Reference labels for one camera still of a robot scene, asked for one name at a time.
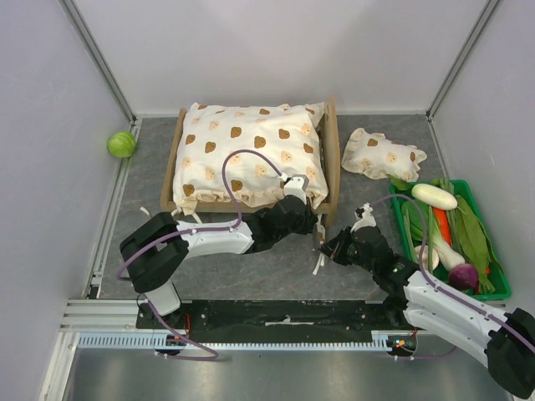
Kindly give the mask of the wooden pet bed frame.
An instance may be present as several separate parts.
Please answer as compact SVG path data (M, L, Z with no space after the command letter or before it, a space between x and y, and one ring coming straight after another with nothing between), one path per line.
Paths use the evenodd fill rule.
M326 179L329 193L324 201L318 206L316 212L324 216L323 222L327 228L331 227L339 203L340 191L340 143L337 120L336 100L329 96L324 102L324 116L318 124L320 133L320 156L322 169ZM160 209L173 211L176 203L173 201L173 180L176 168L176 152L183 136L184 119L188 113L186 108L181 108L177 115L176 128L173 135L171 152L166 166L162 190L160 193Z

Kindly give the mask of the bear print cream quilt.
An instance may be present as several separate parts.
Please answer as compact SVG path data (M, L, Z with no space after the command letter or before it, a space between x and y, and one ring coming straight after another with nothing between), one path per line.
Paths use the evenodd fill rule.
M273 207L283 195L279 176L306 175L307 202L316 209L329 188L321 166L317 127L322 104L289 107L194 103L184 119L176 152L173 201L167 211L196 216L200 211L236 209L242 219Z

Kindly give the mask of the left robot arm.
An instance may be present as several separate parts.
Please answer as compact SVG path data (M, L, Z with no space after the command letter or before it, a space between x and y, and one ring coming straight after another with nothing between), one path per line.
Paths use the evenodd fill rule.
M225 223L178 223L171 213L161 212L120 243L120 254L126 279L148 299L155 320L174 328L181 324L184 310L171 276L182 262L266 251L290 234L312 233L317 221L311 205L295 195Z

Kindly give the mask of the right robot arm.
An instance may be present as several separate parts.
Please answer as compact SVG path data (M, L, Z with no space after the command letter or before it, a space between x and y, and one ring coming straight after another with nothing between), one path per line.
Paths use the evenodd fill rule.
M340 265L360 266L371 274L392 301L382 310L389 327L409 323L430 332L474 357L513 396L532 396L534 317L529 312L487 305L429 276L393 252L376 227L347 227L320 250Z

